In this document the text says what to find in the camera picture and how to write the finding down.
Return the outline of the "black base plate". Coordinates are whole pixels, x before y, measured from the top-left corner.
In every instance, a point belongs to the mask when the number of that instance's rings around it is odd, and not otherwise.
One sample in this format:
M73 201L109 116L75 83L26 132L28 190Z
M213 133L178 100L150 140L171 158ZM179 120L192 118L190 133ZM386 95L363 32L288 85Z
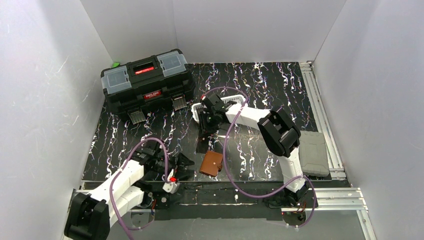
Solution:
M228 181L184 181L174 194L161 190L157 182L147 181L142 186L147 195L131 212L153 213L157 221L197 218L279 221L284 211L304 214L318 207L308 184L297 193L281 190L266 198L248 197Z

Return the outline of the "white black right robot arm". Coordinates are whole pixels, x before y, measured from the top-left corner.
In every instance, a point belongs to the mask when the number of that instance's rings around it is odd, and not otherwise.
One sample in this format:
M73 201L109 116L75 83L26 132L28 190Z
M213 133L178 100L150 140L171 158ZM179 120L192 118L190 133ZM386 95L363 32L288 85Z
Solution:
M191 111L200 125L200 138L216 132L223 124L259 130L268 150L278 158L285 200L295 204L306 194L308 188L299 156L301 131L283 108L253 108L241 94L220 97L213 93L203 95Z

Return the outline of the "brown leather card holder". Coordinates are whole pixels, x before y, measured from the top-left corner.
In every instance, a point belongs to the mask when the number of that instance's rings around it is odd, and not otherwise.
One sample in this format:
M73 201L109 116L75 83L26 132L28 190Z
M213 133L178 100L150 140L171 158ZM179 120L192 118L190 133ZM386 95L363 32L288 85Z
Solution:
M203 175L216 177L223 167L223 154L208 150L204 155L199 172Z

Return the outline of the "grey plastic case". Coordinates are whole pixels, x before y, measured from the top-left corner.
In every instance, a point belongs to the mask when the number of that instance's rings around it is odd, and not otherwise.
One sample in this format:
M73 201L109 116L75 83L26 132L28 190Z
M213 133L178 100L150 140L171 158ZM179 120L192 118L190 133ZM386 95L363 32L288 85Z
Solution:
M326 177L330 168L324 134L303 130L300 133L298 152L302 172L307 176Z

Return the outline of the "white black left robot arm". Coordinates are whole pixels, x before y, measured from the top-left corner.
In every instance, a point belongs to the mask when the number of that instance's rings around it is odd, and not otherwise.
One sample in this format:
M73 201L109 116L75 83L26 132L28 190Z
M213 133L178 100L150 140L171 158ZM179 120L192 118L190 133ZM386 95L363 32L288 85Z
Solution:
M69 207L64 235L72 240L105 240L111 227L135 207L166 209L195 162L183 153L165 157L158 145L135 150L125 167L87 193L77 193Z

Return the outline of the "black credit card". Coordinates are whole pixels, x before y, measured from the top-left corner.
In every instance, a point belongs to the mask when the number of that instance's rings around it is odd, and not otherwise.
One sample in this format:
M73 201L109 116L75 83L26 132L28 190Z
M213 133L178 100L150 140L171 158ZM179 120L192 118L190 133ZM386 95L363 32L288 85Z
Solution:
M195 152L199 154L206 154L207 151L212 151L215 147L214 134L199 135Z

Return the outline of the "aluminium frame rail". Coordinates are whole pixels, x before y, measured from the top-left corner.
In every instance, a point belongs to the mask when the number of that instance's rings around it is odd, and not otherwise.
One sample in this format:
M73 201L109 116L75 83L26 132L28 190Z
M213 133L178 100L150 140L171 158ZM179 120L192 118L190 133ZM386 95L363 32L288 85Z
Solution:
M313 63L311 61L301 62L299 66L317 129L320 133L323 134L325 139L330 176L333 180L346 180L347 176L345 173L344 165L335 143L328 117L322 102L314 73Z

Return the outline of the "black plastic toolbox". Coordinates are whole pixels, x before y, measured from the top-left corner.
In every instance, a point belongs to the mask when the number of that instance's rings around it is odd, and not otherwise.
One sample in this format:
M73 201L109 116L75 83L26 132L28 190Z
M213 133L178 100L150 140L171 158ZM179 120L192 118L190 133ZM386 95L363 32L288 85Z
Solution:
M104 69L100 79L109 111L134 125L159 109L185 108L196 88L188 62L178 48Z

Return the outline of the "white plastic basket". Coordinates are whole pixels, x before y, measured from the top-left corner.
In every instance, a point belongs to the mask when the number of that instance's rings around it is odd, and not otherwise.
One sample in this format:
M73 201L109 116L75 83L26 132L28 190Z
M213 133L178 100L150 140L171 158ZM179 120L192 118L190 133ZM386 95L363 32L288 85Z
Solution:
M224 103L236 102L238 104L242 104L246 100L246 98L241 94L236 94L236 95L221 97L221 100ZM201 102L195 103L191 106L192 116L196 123L200 122L198 111L202 111L204 108L205 106Z

